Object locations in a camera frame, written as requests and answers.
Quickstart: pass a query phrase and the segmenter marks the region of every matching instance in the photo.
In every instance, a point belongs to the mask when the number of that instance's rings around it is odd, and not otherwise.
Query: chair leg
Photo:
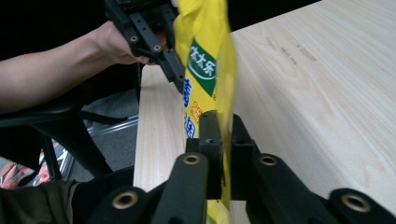
[[[102,152],[93,142],[80,116],[32,125],[57,141],[94,177],[112,173]]]
[[[47,167],[49,169],[50,180],[62,179],[62,174],[59,170],[59,164],[55,154],[55,149],[53,148],[52,140],[41,133],[40,141],[44,151],[44,159],[46,160]]]

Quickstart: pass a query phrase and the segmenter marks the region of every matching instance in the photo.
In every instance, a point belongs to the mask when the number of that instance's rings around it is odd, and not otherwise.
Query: person
[[[158,37],[165,45],[163,35]],[[153,64],[132,54],[112,21],[60,47],[3,60],[0,114],[42,105],[113,64],[132,63]],[[87,183],[50,181],[37,187],[0,189],[0,223],[85,223],[95,205],[119,185],[105,176]]]
[[[109,66],[135,57],[112,21],[58,48],[0,62],[0,114],[44,104]]]

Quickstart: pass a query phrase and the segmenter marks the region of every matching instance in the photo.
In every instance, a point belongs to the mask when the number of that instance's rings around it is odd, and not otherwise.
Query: wooden table
[[[396,1],[323,0],[232,33],[234,113],[262,152],[316,194],[360,190],[396,214]],[[182,96],[142,80],[134,183],[151,190],[184,152]]]

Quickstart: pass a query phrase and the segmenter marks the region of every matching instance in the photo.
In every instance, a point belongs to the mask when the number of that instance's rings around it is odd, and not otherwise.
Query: black chair
[[[61,178],[51,139],[62,145],[93,176],[108,175],[112,170],[92,141],[84,120],[113,125],[127,118],[110,118],[83,111],[82,107],[91,96],[89,85],[83,83],[45,105],[0,115],[0,128],[29,126],[37,130],[51,179]]]

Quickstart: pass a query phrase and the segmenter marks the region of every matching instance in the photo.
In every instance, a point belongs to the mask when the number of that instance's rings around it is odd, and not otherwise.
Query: yellow snack bag
[[[207,202],[207,223],[232,223],[230,161],[236,65],[226,0],[178,0],[176,53],[185,70],[184,139],[199,138],[199,117],[217,110],[223,143],[221,200]]]

